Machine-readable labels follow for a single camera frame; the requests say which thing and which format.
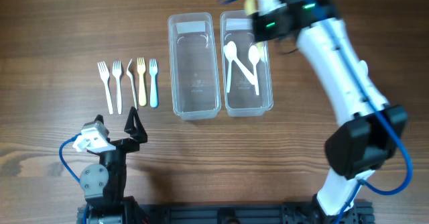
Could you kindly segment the yellow plastic spoon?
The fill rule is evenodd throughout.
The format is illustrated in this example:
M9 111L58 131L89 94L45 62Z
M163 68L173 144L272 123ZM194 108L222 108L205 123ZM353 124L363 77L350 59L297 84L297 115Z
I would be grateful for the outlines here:
M257 0L245 0L244 10L249 19L251 19L251 26L254 34L255 45L257 46L259 57L263 62L266 62L263 42L257 40L257 17L259 16L257 10Z

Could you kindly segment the wide-handled white spoon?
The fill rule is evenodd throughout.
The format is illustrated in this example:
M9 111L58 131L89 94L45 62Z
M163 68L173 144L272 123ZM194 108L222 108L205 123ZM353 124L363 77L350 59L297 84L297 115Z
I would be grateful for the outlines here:
M259 51L258 51L256 45L252 45L249 48L248 57L249 57L250 63L252 63L252 65L253 65L255 94L257 96L259 96L259 81L258 81L258 76L257 76L257 64L259 63L260 57L259 57Z

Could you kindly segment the yellow plastic fork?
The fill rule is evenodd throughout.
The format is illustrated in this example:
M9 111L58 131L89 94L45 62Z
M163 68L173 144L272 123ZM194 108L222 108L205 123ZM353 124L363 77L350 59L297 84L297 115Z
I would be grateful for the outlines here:
M139 57L137 59L137 73L139 75L139 105L146 106L147 105L147 96L145 91L145 60L143 57Z

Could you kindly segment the long white plastic spoon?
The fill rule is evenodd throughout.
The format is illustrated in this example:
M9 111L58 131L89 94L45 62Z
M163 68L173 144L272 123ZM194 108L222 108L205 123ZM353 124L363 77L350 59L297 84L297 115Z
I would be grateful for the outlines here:
M233 41L230 41L226 46L224 46L224 54L229 61L229 63L235 62L240 68L241 72L245 75L247 80L255 85L254 75L244 66L244 64L238 59L237 56L237 46Z

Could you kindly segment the thin white plastic spoon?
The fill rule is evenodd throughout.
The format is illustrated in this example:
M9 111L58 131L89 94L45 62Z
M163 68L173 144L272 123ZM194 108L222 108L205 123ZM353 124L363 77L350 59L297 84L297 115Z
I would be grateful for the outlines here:
M227 93L230 93L231 90L231 77L232 77L232 63L233 60L237 57L237 47L234 41L230 41L226 46L224 46L224 53L228 60L229 66L227 71Z

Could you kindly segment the outermost white plastic spoon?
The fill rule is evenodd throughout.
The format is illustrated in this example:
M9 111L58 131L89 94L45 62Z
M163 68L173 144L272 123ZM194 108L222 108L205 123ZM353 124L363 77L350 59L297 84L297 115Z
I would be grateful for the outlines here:
M359 73L360 73L360 75L362 75L362 76L368 76L369 69L368 69L366 61L360 60L358 62L358 65L359 65Z

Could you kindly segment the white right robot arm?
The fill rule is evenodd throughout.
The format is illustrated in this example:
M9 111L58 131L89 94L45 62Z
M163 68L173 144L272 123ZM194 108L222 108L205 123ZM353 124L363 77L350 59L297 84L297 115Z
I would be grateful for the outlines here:
M313 67L332 105L338 129L326 140L330 170L316 194L322 222L339 223L353 208L360 188L384 162L400 152L406 177L391 194L405 189L413 174L412 159L401 141L408 116L389 101L369 78L358 58L342 16L331 0L257 0L252 14L255 39L293 37Z

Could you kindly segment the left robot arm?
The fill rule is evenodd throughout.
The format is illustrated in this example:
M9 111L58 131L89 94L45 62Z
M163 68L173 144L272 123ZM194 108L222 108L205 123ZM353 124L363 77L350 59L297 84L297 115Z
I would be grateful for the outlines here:
M85 123L73 148L99 157L97 164L87 166L80 174L80 187L86 205L78 209L76 223L149 223L149 216L133 196L124 195L127 180L127 154L138 152L147 142L137 109L130 108L124 127L128 138L110 140L102 115Z

